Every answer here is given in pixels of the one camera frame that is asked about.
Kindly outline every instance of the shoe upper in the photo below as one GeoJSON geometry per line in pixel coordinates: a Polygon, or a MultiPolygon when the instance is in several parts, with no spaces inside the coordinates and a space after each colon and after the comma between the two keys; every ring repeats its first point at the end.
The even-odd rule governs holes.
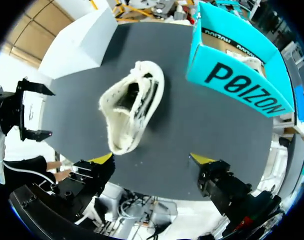
{"type": "Polygon", "coordinates": [[[252,56],[242,56],[241,54],[235,53],[235,52],[228,52],[227,53],[229,56],[239,60],[240,62],[248,65],[250,68],[254,69],[257,71],[261,76],[264,77],[262,70],[261,70],[261,60],[252,57],[252,56]]]}
{"type": "Polygon", "coordinates": [[[130,74],[100,98],[100,110],[107,122],[109,146],[114,153],[129,148],[143,127],[146,109],[155,89],[153,75],[149,71],[141,62],[136,62],[130,74]]]}

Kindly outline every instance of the yellow tape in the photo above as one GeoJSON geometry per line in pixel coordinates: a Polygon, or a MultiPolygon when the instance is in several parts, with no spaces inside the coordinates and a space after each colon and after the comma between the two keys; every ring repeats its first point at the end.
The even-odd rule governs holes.
{"type": "Polygon", "coordinates": [[[88,160],[88,162],[94,162],[96,164],[103,164],[104,162],[106,162],[113,154],[110,152],[104,156],[100,156],[98,158],[93,158],[88,160]]]}
{"type": "Polygon", "coordinates": [[[197,155],[195,153],[190,153],[190,156],[192,158],[194,158],[194,160],[197,161],[201,165],[202,164],[207,164],[207,163],[210,163],[210,162],[216,162],[213,159],[210,159],[210,158],[207,158],[207,157],[204,157],[204,156],[200,156],[200,155],[197,155]]]}

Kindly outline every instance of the person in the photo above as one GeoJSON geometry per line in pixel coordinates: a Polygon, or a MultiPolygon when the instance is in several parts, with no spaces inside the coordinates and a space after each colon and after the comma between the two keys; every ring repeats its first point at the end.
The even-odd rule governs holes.
{"type": "MultiPolygon", "coordinates": [[[[37,156],[35,158],[21,160],[21,161],[4,161],[8,166],[21,170],[30,170],[38,172],[42,175],[45,175],[53,182],[57,183],[65,178],[67,178],[70,172],[73,171],[73,163],[69,160],[64,161],[50,161],[47,162],[43,156],[37,156]],[[57,173],[51,173],[49,170],[60,168],[61,166],[66,166],[69,169],[60,171],[57,173]]],[[[42,176],[36,175],[29,172],[20,172],[9,169],[4,166],[4,175],[5,175],[5,185],[4,188],[8,194],[14,190],[20,188],[23,185],[31,186],[32,184],[37,184],[45,191],[50,191],[51,183],[43,178],[42,176]]]]}

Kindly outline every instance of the white panel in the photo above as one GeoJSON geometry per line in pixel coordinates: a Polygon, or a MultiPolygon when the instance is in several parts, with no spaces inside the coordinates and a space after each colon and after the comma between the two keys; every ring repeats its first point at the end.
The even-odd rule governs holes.
{"type": "Polygon", "coordinates": [[[88,0],[55,0],[73,19],[79,19],[94,11],[88,0]]]}
{"type": "Polygon", "coordinates": [[[117,27],[108,4],[60,31],[46,52],[39,71],[57,79],[101,65],[117,27]]]}

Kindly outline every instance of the white wall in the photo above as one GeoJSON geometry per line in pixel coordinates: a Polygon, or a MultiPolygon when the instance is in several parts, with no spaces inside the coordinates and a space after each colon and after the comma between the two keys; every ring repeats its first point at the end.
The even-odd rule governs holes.
{"type": "MultiPolygon", "coordinates": [[[[15,92],[18,81],[24,77],[28,77],[28,80],[31,82],[44,83],[47,86],[49,86],[51,81],[50,78],[40,74],[36,68],[9,55],[0,53],[0,85],[3,87],[3,90],[15,92]]],[[[37,93],[25,94],[25,125],[28,129],[36,130],[38,128],[42,101],[42,98],[37,93]],[[34,112],[31,120],[29,120],[30,109],[34,112]]],[[[45,142],[36,142],[28,139],[21,141],[16,126],[8,133],[5,144],[5,160],[7,161],[20,161],[39,155],[44,156],[48,162],[55,160],[54,150],[45,142]]]]}
{"type": "MultiPolygon", "coordinates": [[[[68,14],[75,20],[94,11],[92,4],[88,0],[55,0],[68,14]]],[[[99,8],[101,5],[108,4],[114,7],[115,0],[94,0],[99,8]]]]}

